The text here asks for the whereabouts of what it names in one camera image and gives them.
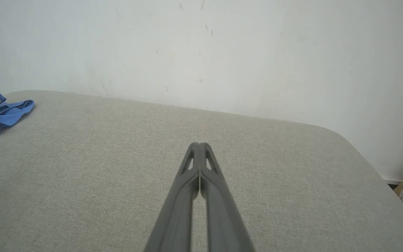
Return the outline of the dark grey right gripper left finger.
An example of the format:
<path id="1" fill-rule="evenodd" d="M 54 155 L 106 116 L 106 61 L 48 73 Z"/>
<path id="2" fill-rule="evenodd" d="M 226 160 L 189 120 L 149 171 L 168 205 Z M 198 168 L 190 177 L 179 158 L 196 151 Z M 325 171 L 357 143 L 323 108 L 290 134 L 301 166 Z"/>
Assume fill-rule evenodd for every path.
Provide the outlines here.
<path id="1" fill-rule="evenodd" d="M 199 190 L 197 142 L 189 145 L 145 245 L 145 252 L 190 252 L 192 203 Z"/>

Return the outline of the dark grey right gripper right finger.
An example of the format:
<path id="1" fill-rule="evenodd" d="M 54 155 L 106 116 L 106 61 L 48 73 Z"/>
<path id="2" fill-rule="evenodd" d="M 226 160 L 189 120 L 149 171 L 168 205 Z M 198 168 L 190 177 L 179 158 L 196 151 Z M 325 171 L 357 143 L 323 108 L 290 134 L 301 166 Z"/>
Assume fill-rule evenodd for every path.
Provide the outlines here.
<path id="1" fill-rule="evenodd" d="M 208 251 L 256 251 L 211 146 L 206 142 L 199 146 L 200 192 L 206 200 Z"/>

